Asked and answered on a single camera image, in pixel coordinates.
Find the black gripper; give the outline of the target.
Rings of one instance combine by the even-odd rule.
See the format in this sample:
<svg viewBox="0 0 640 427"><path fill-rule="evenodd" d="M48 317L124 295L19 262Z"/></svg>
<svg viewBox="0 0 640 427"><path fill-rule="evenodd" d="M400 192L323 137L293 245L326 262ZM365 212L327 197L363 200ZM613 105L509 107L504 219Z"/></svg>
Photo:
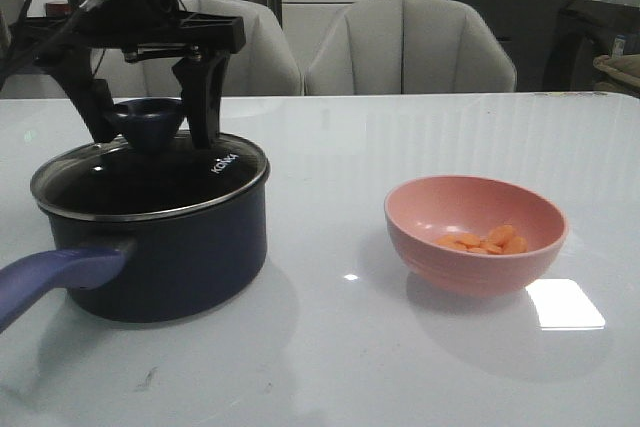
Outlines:
<svg viewBox="0 0 640 427"><path fill-rule="evenodd" d="M220 133L222 87L230 53L245 45L240 17L196 14L179 0L68 0L72 13L58 24L33 27L34 58L65 45L133 51L141 46L169 49L196 45L205 51L184 57L172 67L181 87L181 102L197 149L210 149ZM64 91L92 139L106 143L116 130L106 117L114 107L106 80L93 74L90 49L61 49L45 72Z"/></svg>

